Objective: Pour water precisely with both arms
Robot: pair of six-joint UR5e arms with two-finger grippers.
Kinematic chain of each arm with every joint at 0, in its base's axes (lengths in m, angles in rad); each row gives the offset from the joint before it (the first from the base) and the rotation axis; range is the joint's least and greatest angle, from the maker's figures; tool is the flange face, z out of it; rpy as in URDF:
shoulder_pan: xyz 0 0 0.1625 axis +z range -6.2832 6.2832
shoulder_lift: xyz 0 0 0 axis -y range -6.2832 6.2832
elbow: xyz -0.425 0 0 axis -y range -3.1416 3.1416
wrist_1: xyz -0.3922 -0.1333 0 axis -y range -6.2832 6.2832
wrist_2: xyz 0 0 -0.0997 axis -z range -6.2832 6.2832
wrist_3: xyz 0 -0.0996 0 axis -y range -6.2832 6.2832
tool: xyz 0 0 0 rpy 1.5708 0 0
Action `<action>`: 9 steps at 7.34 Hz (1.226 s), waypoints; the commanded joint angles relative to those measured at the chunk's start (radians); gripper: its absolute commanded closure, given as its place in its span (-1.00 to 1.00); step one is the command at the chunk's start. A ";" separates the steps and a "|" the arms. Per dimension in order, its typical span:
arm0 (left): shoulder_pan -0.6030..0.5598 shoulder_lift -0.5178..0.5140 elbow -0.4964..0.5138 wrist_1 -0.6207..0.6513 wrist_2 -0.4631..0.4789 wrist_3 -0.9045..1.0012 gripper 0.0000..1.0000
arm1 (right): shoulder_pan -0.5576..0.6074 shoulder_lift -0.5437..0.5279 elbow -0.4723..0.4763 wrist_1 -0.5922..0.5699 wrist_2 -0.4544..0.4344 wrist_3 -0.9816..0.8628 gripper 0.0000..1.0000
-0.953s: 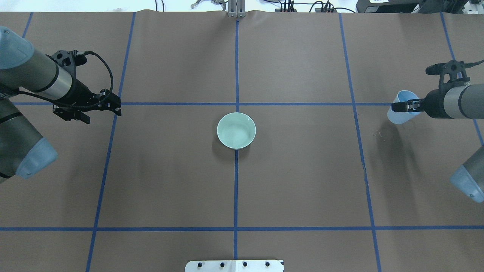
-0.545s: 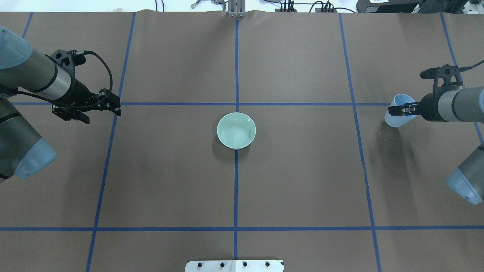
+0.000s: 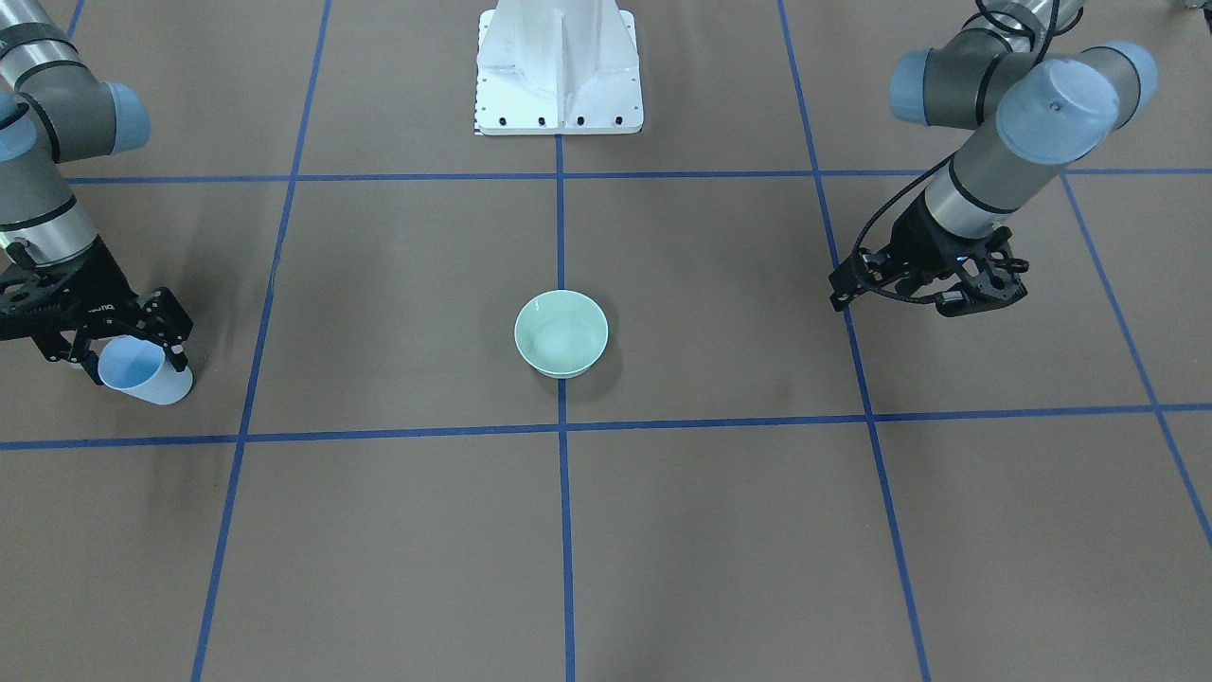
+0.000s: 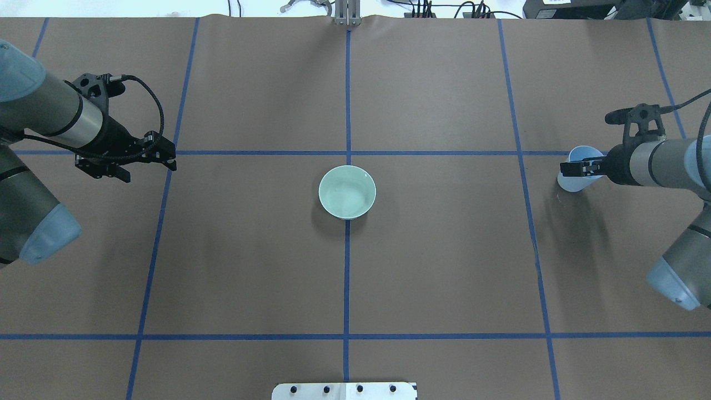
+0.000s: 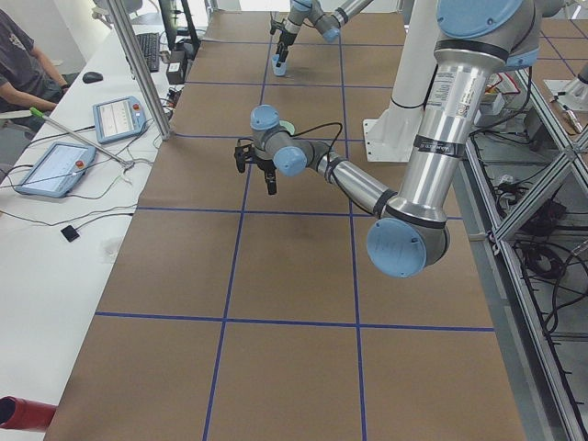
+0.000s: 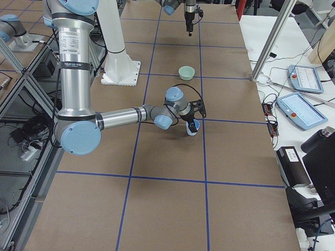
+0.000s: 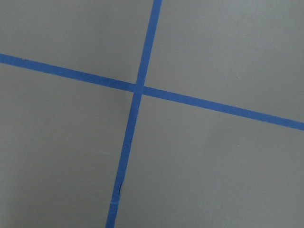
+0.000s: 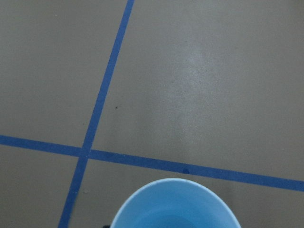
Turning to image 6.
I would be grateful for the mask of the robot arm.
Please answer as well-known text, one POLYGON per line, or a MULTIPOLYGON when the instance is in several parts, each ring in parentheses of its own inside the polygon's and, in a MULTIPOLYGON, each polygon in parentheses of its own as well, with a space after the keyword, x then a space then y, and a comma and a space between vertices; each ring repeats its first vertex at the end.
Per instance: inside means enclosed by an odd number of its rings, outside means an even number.
POLYGON ((86 155, 98 147, 104 129, 147 120, 166 130, 180 116, 188 134, 197 133, 195 104, 178 87, 166 91, 161 107, 143 105, 105 113, 91 108, 90 33, 96 22, 107 52, 103 84, 137 83, 140 62, 126 52, 116 1, 44 1, 43 7, 45 24, 57 28, 59 34, 62 109, 55 134, 65 151, 86 155))
POLYGON ((195 0, 156 0, 155 2, 157 2, 163 8, 164 12, 169 16, 171 16, 181 4, 184 4, 186 32, 190 37, 192 36, 194 30, 193 21, 195 19, 196 13, 199 11, 195 0))

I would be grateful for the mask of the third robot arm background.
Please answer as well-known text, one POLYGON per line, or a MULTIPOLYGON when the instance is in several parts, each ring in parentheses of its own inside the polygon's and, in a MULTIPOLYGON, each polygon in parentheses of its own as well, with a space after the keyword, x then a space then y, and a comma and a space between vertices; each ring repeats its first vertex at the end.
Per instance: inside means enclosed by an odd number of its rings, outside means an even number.
POLYGON ((1 38, 10 43, 9 48, 13 52, 33 52, 44 35, 33 35, 29 33, 20 19, 14 14, 1 16, 1 38))

